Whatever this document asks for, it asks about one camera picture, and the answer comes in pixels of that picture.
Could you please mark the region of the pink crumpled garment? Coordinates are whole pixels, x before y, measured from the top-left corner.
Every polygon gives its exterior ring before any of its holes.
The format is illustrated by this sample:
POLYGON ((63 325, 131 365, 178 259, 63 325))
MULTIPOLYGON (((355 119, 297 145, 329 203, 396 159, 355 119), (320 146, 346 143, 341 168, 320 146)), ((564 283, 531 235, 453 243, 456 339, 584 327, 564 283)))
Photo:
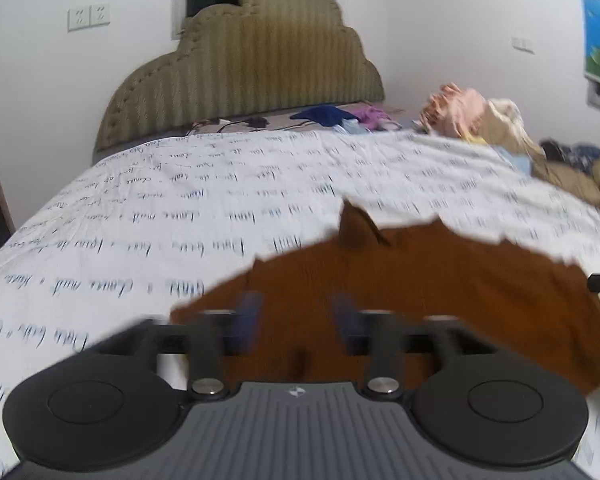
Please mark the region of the pink crumpled garment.
POLYGON ((419 120, 428 133, 484 143, 478 131, 485 111, 486 99, 477 90, 442 84, 437 93, 430 94, 420 111, 419 120))

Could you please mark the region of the white double wall socket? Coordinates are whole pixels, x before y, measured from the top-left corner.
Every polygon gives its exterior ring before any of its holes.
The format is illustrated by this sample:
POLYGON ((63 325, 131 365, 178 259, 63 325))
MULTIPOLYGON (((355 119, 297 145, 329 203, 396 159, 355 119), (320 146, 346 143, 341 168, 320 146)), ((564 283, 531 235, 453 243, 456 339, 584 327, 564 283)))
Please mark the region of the white double wall socket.
POLYGON ((68 32, 109 24, 110 6, 108 3, 76 6, 76 8, 68 9, 68 32))

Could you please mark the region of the white wall switch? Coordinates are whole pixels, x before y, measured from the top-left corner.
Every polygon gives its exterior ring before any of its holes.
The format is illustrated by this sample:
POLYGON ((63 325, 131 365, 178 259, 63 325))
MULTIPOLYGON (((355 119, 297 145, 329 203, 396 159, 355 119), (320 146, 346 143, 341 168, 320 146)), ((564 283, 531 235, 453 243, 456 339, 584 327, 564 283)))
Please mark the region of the white wall switch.
POLYGON ((527 38, 521 37, 513 37, 512 38, 512 47, 520 52, 534 54, 534 46, 533 42, 527 38))

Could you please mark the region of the white script-print bed sheet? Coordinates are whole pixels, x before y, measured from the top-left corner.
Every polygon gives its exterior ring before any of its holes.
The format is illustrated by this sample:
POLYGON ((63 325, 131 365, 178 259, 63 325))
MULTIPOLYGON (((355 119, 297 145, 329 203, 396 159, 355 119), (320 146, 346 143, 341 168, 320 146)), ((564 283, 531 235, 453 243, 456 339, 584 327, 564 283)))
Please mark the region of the white script-print bed sheet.
POLYGON ((600 212, 493 148, 409 130, 175 136, 98 162, 0 248, 0 477, 18 461, 1 421, 38 370, 140 318, 165 318, 336 229, 343 200, 379 226, 432 218, 600 273, 600 212))

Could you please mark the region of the navy blue garment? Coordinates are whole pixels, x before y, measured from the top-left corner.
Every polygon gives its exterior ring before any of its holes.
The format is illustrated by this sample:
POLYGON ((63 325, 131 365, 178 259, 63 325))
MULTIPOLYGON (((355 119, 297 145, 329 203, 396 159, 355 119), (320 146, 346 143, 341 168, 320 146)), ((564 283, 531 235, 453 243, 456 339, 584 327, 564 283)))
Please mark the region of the navy blue garment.
POLYGON ((290 116, 293 120, 316 122, 323 127, 341 126, 345 120, 356 120, 357 117, 347 110, 333 105, 318 105, 301 110, 290 116))

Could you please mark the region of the brown knit sweater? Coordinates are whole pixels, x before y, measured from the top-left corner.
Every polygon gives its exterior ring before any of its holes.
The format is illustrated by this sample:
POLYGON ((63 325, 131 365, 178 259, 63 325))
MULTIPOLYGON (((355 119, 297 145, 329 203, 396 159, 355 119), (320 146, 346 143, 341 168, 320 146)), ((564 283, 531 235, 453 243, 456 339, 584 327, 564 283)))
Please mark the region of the brown knit sweater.
POLYGON ((347 356, 332 318, 333 297, 411 322, 460 318, 580 391, 600 386, 600 298, 578 266, 503 240, 462 237, 441 221, 379 229, 345 204, 338 233, 312 246, 257 260, 250 270, 172 311, 175 324, 228 309, 245 292, 263 297, 253 349, 229 360, 230 382, 336 382, 361 378, 364 362, 347 356))

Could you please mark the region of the light blue garment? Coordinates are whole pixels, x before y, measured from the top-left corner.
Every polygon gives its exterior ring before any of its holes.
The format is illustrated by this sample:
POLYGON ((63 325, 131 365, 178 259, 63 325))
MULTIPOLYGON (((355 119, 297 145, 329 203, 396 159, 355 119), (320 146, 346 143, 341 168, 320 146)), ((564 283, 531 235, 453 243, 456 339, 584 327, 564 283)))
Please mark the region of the light blue garment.
POLYGON ((515 155, 509 153, 506 148, 494 146, 493 150, 501 156, 502 159, 510 162, 521 174, 530 177, 532 174, 532 160, 527 155, 515 155))

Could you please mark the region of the beige tan jacket pile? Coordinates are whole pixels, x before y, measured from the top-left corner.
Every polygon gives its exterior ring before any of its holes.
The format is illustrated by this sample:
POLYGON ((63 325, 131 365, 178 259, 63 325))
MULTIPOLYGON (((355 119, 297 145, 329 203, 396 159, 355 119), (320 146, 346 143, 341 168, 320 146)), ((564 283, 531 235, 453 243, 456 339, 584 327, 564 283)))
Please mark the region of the beige tan jacket pile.
POLYGON ((600 210, 600 160, 595 163, 590 176, 560 162, 547 160, 540 147, 541 142, 534 142, 524 129, 524 121, 513 101, 486 101, 478 133, 484 141, 506 148, 509 153, 529 156, 533 177, 561 188, 600 210))

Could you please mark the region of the olive striped padded headboard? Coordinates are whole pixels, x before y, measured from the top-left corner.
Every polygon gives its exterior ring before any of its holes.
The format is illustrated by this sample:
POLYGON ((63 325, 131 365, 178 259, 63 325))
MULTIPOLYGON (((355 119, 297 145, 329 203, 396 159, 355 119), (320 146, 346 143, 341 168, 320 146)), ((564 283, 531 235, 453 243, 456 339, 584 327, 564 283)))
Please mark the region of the olive striped padded headboard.
POLYGON ((115 90, 94 154, 205 119, 383 99, 381 76, 336 0, 213 4, 186 18, 174 51, 115 90))

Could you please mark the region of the purple garment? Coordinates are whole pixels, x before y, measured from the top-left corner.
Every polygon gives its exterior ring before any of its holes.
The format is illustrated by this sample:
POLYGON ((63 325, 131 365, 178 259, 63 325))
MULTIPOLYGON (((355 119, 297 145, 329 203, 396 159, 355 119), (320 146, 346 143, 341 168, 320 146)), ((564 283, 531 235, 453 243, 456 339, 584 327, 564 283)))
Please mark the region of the purple garment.
POLYGON ((365 105, 351 110, 357 121, 369 130, 388 130, 392 119, 381 108, 365 105))

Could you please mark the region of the dark floral garment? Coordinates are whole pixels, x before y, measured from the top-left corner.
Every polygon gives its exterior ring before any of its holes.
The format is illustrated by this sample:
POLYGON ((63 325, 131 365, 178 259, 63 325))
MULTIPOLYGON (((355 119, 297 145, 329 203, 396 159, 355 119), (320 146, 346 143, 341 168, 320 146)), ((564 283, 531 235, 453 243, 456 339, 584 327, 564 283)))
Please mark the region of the dark floral garment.
POLYGON ((600 160, 600 148, 592 144, 561 144, 553 139, 540 143, 545 157, 550 162, 560 162, 571 169, 590 176, 595 163, 600 160))

